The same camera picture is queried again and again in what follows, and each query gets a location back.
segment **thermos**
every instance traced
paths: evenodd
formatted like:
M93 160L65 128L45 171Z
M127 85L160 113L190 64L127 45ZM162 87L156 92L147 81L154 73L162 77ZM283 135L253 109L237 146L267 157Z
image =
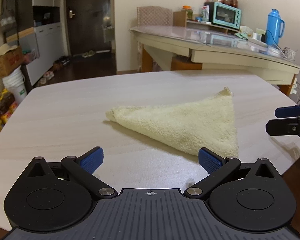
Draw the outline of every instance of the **thermos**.
M273 45L279 44L279 38L283 36L285 22L281 19L279 11L277 9L272 9L271 13L268 14L268 23L267 23L267 40L266 44Z

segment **cardboard box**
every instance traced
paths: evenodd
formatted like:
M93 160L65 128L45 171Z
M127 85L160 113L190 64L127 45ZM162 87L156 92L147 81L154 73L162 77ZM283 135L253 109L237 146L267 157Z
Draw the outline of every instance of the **cardboard box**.
M0 56L0 77L9 76L12 71L23 63L21 46Z

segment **bucket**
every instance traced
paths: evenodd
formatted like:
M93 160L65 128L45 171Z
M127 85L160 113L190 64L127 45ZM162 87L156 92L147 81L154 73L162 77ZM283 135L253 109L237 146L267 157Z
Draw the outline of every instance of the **bucket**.
M13 95L18 105L27 96L26 87L24 85L24 79L21 72L21 66L14 70L9 76L2 78L3 85Z

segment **triangular folded cloth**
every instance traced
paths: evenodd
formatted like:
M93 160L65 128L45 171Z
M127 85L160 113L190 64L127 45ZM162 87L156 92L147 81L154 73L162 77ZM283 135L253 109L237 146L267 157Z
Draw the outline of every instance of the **triangular folded cloth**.
M238 156L232 94L226 87L201 101L172 106L120 106L106 112L118 124L198 155L207 147L222 157Z

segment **gray ribbed panel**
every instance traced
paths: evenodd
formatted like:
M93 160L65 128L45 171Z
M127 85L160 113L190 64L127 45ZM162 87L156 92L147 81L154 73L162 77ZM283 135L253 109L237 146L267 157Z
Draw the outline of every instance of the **gray ribbed panel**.
M6 240L297 240L283 228L268 234L242 233L215 219L201 200L177 189L124 189L114 199L100 200L80 224L56 233L15 229Z

